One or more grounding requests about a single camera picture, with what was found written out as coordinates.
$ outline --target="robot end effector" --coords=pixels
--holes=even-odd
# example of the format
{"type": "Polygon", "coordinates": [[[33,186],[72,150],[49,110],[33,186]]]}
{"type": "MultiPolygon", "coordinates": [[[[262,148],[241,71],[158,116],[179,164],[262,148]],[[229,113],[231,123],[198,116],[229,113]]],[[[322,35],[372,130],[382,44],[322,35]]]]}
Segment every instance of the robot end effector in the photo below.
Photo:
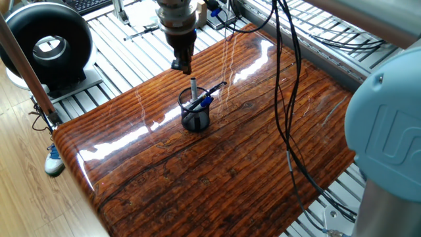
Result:
{"type": "Polygon", "coordinates": [[[196,8],[190,0],[157,0],[157,15],[176,59],[171,68],[191,74],[191,56],[196,40],[196,8]]]}

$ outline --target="mesh pen cup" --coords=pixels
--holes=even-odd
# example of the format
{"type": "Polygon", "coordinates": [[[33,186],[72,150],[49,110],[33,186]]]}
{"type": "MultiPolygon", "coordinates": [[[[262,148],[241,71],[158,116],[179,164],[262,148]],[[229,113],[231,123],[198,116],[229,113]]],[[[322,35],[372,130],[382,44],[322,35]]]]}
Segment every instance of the mesh pen cup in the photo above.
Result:
{"type": "MultiPolygon", "coordinates": [[[[197,87],[197,95],[199,95],[199,97],[204,95],[206,92],[206,89],[197,87]]],[[[211,122],[209,118],[210,103],[201,103],[196,106],[196,108],[191,108],[192,103],[193,99],[191,96],[191,88],[186,88],[178,96],[178,104],[182,110],[182,125],[190,132],[201,132],[205,130],[211,122]]]]}

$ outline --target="sneaker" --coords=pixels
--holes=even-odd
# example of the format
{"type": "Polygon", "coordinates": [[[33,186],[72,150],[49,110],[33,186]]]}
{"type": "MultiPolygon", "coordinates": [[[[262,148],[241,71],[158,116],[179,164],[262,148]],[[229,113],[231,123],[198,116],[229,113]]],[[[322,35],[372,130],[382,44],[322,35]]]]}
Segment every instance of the sneaker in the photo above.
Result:
{"type": "Polygon", "coordinates": [[[47,150],[50,151],[45,160],[45,172],[53,177],[60,175],[64,169],[64,164],[61,161],[60,154],[55,145],[50,145],[47,150]]]}

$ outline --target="wooden tabletop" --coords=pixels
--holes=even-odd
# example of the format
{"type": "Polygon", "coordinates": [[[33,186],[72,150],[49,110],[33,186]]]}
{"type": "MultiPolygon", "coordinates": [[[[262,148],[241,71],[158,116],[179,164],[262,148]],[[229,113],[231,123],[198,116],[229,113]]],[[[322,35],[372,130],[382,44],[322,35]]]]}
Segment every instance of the wooden tabletop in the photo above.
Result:
{"type": "MultiPolygon", "coordinates": [[[[53,138],[66,167],[111,236],[279,236],[301,210],[274,120],[273,39],[237,34],[194,56],[192,67],[198,86],[228,82],[213,95],[204,132],[182,127],[177,97],[189,76],[167,70],[60,125],[53,138]]],[[[289,98],[288,48],[281,68],[289,98]]],[[[323,188],[353,160],[343,131],[350,98],[303,61],[292,134],[323,188]]],[[[308,205],[318,194],[296,175],[308,205]]]]}

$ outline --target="wooden floor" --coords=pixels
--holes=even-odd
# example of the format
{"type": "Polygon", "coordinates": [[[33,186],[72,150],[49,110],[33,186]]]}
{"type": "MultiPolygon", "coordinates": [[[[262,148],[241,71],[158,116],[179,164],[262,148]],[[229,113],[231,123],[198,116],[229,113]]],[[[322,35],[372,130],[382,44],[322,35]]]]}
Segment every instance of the wooden floor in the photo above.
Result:
{"type": "MultiPolygon", "coordinates": [[[[0,61],[0,236],[108,236],[69,172],[44,172],[52,141],[47,131],[32,130],[32,107],[0,61]]],[[[44,126],[39,119],[36,128],[44,126]]]]}

